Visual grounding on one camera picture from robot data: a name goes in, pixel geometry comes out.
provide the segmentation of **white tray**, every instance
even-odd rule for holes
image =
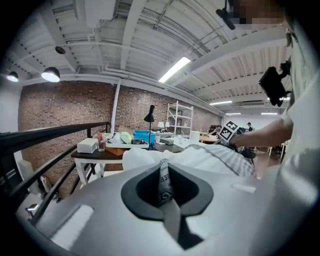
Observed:
[[[145,144],[117,144],[117,143],[105,143],[106,148],[121,148],[121,149],[147,149],[149,148],[149,144],[146,142]]]

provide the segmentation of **dark tabletop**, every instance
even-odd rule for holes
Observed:
[[[174,144],[168,146],[168,145],[165,145],[165,144],[164,144],[164,145],[161,145],[161,144],[155,143],[155,144],[154,144],[154,147],[155,147],[155,149],[158,150],[159,152],[163,152],[163,151],[165,151],[165,150],[168,150],[168,151],[170,151],[170,152],[172,152],[172,153],[179,153],[179,152],[181,152],[181,151],[184,150],[182,147],[179,147],[179,146],[174,145]]]
[[[80,158],[80,159],[95,159],[95,160],[121,160],[122,155],[115,155],[110,153],[109,151],[99,152],[98,149],[90,153],[78,153],[77,151],[71,154],[72,158]]]

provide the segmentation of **metal railing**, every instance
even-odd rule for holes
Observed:
[[[65,126],[58,126],[58,127],[33,129],[33,130],[27,130],[27,131],[21,131],[21,132],[19,131],[19,132],[0,135],[0,158],[7,156],[9,154],[13,154],[14,152],[17,152],[19,150],[29,148],[33,145],[43,143],[54,138],[58,138],[64,135],[76,133],[83,130],[87,131],[88,138],[92,138],[92,131],[91,131],[92,128],[105,126],[105,129],[100,131],[100,132],[104,132],[104,131],[108,131],[109,125],[110,125],[109,122],[72,124],[72,125],[65,125]],[[45,174],[46,171],[48,171],[52,166],[58,163],[61,159],[63,159],[64,157],[72,153],[74,150],[76,150],[76,148],[77,148],[77,145],[75,144],[72,147],[68,148],[63,153],[50,159],[44,165],[42,165],[37,170],[35,170],[33,175],[29,176],[20,184],[18,184],[15,188],[13,188],[13,190],[8,195],[11,200],[13,210],[16,211],[18,209],[23,199],[25,198],[26,193],[28,193],[28,188],[35,181],[37,181],[40,178],[40,176]],[[88,174],[89,177],[92,173],[95,174],[95,164],[90,164],[90,165],[91,165],[91,171]],[[36,224],[38,222],[38,220],[44,214],[46,208],[48,207],[50,201],[52,200],[52,198],[54,197],[54,195],[56,194],[60,186],[67,179],[69,174],[75,169],[75,167],[76,167],[76,164],[74,163],[59,178],[59,180],[54,184],[51,190],[47,193],[42,203],[38,207],[36,213],[34,214],[34,217],[31,219],[32,224]],[[74,192],[78,183],[79,183],[79,177],[73,184],[70,194]]]

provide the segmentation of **forearm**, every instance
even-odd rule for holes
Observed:
[[[231,144],[237,147],[275,147],[289,140],[292,127],[287,127],[282,118],[273,121],[266,127],[234,136]]]

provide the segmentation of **white wall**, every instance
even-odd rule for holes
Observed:
[[[18,110],[22,85],[0,77],[0,133],[18,131]],[[22,160],[21,152],[14,153],[16,162]]]
[[[276,115],[276,116],[267,116],[267,115],[241,115],[241,116],[226,116],[225,120],[226,121],[232,121],[236,125],[243,127],[243,128],[248,128],[247,123],[251,123],[252,127],[257,129],[261,129],[268,124],[272,123],[274,120],[277,120],[281,118],[281,115]]]

